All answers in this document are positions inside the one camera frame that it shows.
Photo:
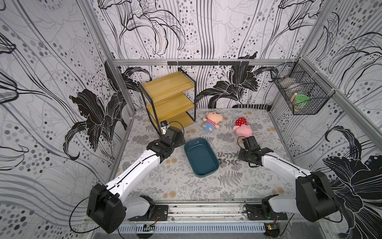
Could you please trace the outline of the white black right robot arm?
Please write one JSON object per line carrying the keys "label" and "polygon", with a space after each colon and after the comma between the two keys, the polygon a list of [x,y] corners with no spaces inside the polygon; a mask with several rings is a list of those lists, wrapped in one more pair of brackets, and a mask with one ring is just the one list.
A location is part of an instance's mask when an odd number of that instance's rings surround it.
{"label": "white black right robot arm", "polygon": [[316,222],[338,212],[340,206],[328,177],[322,172],[303,169],[277,155],[273,150],[261,148],[254,136],[240,137],[242,143],[238,158],[251,168],[264,167],[294,184],[292,196],[278,193],[261,200],[259,206],[246,205],[251,220],[258,214],[265,220],[285,220],[287,214],[300,214],[310,222]]}

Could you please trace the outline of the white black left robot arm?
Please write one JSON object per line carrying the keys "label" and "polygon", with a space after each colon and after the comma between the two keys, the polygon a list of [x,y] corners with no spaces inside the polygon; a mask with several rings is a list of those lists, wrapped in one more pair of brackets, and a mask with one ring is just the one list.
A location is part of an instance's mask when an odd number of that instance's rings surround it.
{"label": "white black left robot arm", "polygon": [[175,148],[186,143],[183,128],[167,125],[162,133],[120,175],[105,185],[98,183],[91,189],[87,216],[106,233],[113,233],[125,219],[158,219],[155,202],[150,197],[142,195],[128,199],[128,196],[143,178],[171,156]]}

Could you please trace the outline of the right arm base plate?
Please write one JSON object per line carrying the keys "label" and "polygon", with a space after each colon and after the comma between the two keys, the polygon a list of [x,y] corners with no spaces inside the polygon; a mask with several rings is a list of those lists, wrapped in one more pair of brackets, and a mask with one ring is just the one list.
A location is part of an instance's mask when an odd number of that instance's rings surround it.
{"label": "right arm base plate", "polygon": [[263,204],[245,204],[243,206],[243,211],[247,215],[248,220],[268,220],[268,221],[279,221],[287,220],[286,213],[276,213],[272,210],[270,206]]}

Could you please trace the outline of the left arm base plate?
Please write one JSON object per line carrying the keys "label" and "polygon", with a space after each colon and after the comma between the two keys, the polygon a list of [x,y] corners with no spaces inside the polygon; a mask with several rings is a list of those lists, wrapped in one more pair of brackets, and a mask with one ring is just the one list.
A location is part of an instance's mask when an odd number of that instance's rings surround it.
{"label": "left arm base plate", "polygon": [[137,216],[129,219],[130,221],[164,222],[167,221],[169,212],[168,205],[154,205],[144,216]]}

